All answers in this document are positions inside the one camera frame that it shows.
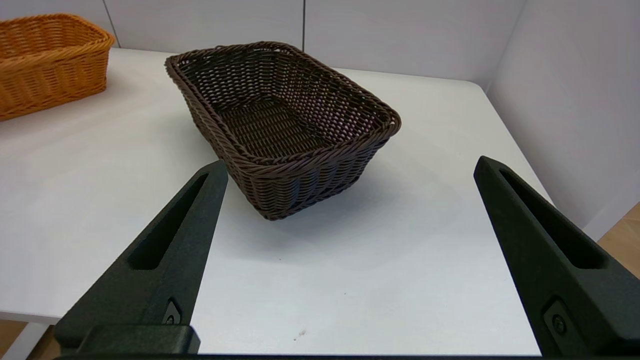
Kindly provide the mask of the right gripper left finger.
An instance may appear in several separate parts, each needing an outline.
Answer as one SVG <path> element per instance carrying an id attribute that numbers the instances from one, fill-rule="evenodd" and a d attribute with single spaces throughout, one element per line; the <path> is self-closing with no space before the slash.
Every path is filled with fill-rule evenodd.
<path id="1" fill-rule="evenodd" d="M 198 353 L 191 326 L 228 174 L 199 169 L 57 322 L 64 357 Z"/>

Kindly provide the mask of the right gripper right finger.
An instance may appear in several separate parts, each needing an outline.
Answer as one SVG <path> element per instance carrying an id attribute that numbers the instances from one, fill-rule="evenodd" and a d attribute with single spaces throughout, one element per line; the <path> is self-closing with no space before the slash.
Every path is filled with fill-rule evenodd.
<path id="1" fill-rule="evenodd" d="M 638 278 L 502 162 L 473 177 L 541 355 L 638 357 Z"/>

